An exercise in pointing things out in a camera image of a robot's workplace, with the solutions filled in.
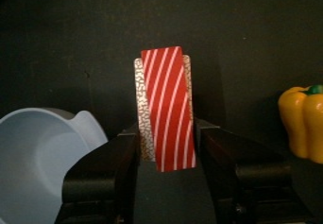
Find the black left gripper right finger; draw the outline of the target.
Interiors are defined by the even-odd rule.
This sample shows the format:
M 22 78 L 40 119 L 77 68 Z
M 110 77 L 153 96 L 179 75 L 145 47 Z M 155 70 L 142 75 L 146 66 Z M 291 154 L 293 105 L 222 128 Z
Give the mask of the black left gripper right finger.
M 286 158 L 202 119 L 195 131 L 218 224 L 313 224 Z

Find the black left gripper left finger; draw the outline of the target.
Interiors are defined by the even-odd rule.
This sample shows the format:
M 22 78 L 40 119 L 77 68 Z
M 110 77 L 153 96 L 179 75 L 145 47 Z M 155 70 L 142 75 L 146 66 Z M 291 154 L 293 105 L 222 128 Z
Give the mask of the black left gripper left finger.
M 139 163 L 141 134 L 134 124 L 68 170 L 55 224 L 134 224 Z

